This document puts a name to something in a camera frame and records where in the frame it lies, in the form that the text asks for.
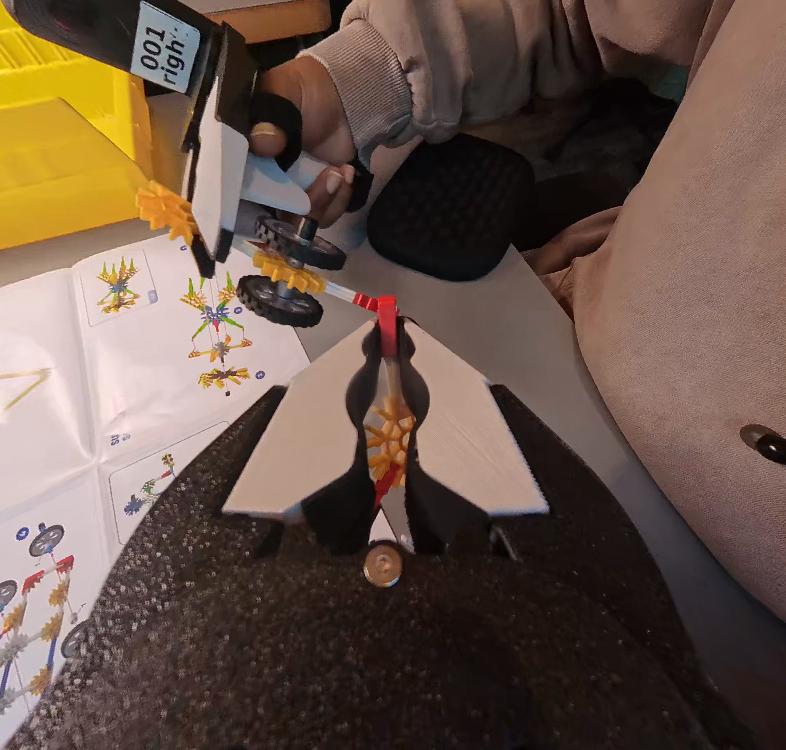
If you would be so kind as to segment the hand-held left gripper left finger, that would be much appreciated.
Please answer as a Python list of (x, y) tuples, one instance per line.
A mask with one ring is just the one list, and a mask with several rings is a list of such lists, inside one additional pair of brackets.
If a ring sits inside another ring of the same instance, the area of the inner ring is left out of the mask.
[(368, 322), (298, 373), (222, 512), (304, 523), (333, 554), (366, 548), (377, 509), (364, 424), (380, 363), (379, 326)]

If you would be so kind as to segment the black rounded object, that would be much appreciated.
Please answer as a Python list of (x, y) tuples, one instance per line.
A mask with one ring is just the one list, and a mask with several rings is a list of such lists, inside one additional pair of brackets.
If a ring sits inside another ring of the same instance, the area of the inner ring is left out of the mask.
[(447, 282), (493, 271), (535, 204), (535, 171), (513, 149), (467, 134), (420, 143), (368, 211), (381, 257)]

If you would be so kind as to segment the detached toy model section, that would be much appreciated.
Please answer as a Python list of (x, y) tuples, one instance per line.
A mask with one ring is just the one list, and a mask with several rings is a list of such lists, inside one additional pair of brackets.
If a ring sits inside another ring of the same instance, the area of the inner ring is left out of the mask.
[(329, 281), (318, 270), (338, 270), (346, 255), (317, 233), (315, 221), (304, 217), (299, 225), (261, 210), (251, 218), (250, 235), (230, 234), (231, 248), (251, 258), (256, 273), (243, 276), (235, 294), (250, 312), (271, 323), (293, 328), (315, 327), (323, 313), (317, 295), (328, 294), (375, 313), (387, 379), (381, 407), (373, 407), (379, 427), (365, 424), (368, 468), (376, 491), (376, 506), (393, 488), (406, 483), (409, 433), (415, 418), (404, 400), (398, 360), (398, 315), (394, 296), (378, 298)]

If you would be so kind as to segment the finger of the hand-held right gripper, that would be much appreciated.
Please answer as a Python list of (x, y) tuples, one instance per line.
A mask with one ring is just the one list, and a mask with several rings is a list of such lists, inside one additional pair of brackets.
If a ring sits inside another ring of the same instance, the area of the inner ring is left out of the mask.
[(215, 275), (230, 253), (237, 221), (248, 138), (218, 117), (219, 82), (214, 81), (199, 124), (199, 147), (190, 181), (191, 211), (198, 234), (191, 253), (202, 278)]

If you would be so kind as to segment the yellow plastic bin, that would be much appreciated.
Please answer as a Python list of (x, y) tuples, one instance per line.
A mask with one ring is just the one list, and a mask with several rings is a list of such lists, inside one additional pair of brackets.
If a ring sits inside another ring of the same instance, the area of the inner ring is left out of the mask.
[(1, 7), (1, 249), (133, 219), (151, 178), (142, 79), (33, 36)]

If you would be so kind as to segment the person's right forearm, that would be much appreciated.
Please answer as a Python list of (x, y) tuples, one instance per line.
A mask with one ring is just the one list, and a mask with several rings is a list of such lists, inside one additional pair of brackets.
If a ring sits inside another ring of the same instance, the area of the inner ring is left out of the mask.
[(339, 30), (299, 57), (327, 69), (368, 160), (626, 68), (692, 67), (732, 1), (354, 0)]

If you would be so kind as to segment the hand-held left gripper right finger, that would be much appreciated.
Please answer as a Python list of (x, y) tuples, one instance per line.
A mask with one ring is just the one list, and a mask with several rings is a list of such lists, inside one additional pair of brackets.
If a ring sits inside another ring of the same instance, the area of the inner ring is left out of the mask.
[(495, 520), (549, 504), (489, 380), (413, 321), (398, 321), (402, 396), (414, 415), (405, 512), (416, 552), (444, 552)]

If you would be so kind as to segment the white instruction sheet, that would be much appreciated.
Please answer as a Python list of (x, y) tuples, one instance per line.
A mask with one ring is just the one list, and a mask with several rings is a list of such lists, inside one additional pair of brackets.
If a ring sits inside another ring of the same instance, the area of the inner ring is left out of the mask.
[(309, 359), (166, 236), (2, 288), (1, 738), (73, 655), (134, 530), (186, 466)]

